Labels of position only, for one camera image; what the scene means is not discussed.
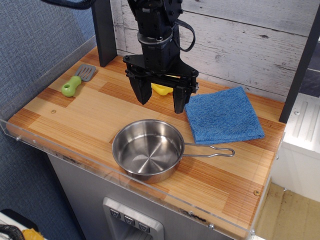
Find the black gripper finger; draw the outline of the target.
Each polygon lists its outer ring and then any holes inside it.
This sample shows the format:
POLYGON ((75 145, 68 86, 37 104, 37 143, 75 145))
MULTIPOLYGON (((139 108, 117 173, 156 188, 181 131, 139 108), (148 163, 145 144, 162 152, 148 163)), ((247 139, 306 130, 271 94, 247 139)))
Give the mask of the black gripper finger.
POLYGON ((137 98, 142 104, 146 104, 152 96, 152 85, 151 82, 144 77, 129 77, 130 85, 137 98))
POLYGON ((191 89, 185 86, 177 86, 173 89, 173 103, 176 114, 181 114, 184 111, 185 105, 189 102, 191 89))

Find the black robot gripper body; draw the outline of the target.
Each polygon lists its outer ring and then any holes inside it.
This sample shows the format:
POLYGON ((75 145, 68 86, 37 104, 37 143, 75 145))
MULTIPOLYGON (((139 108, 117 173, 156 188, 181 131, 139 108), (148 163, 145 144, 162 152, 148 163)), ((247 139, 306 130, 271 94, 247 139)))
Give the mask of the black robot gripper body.
POLYGON ((143 44, 142 54, 126 55, 123 61, 127 65, 126 76, 133 80, 147 80, 173 89, 187 87, 191 93, 199 89, 199 72, 181 60, 180 49, 172 40, 164 45, 143 44))

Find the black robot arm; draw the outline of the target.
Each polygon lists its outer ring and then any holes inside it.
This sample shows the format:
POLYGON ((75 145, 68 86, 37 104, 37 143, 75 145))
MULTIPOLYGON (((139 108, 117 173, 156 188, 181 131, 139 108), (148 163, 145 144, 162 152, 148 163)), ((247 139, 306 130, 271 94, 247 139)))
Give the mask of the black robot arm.
POLYGON ((174 111, 180 114, 196 93, 199 72, 181 60, 180 27, 194 29, 179 19, 183 13, 180 0, 130 0, 137 21, 137 39, 142 54, 126 55, 126 76, 141 104, 152 96, 152 84, 173 89, 174 111))

